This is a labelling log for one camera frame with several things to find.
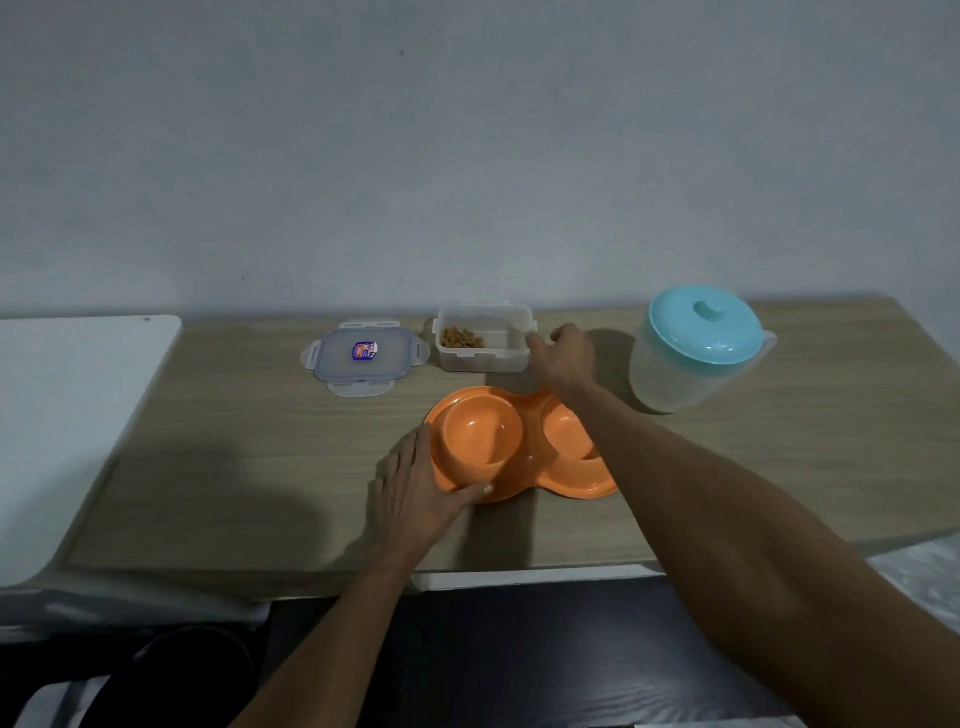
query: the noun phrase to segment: hand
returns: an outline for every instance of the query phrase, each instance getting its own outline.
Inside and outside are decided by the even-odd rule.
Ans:
[[[374,557],[398,560],[412,572],[457,516],[492,492],[490,483],[453,493],[441,490],[433,472],[430,425],[421,425],[391,453],[384,477],[376,482],[379,538]]]
[[[540,381],[564,404],[593,382],[593,342],[573,324],[564,324],[550,338],[551,347],[537,333],[527,334],[530,366]]]

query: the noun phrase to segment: wall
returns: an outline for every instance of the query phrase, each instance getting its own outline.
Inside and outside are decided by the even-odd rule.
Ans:
[[[886,291],[960,356],[960,5],[6,0],[0,314]]]

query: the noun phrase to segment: lid label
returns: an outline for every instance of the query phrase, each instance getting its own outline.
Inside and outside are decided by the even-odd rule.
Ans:
[[[373,359],[376,356],[376,351],[375,341],[358,341],[353,345],[353,361]]]

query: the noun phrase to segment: kibble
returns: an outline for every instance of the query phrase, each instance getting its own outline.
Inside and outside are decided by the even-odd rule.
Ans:
[[[446,349],[483,349],[483,336],[477,336],[468,328],[447,327],[440,337],[440,344]]]

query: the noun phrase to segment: orange bowl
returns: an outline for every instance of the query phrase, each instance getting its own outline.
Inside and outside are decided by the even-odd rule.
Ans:
[[[547,475],[561,485],[594,488],[610,480],[610,473],[593,441],[573,412],[557,400],[543,410],[543,434],[557,452]]]
[[[458,485],[491,480],[519,449],[523,422],[514,406],[494,395],[453,404],[441,423],[442,456]]]

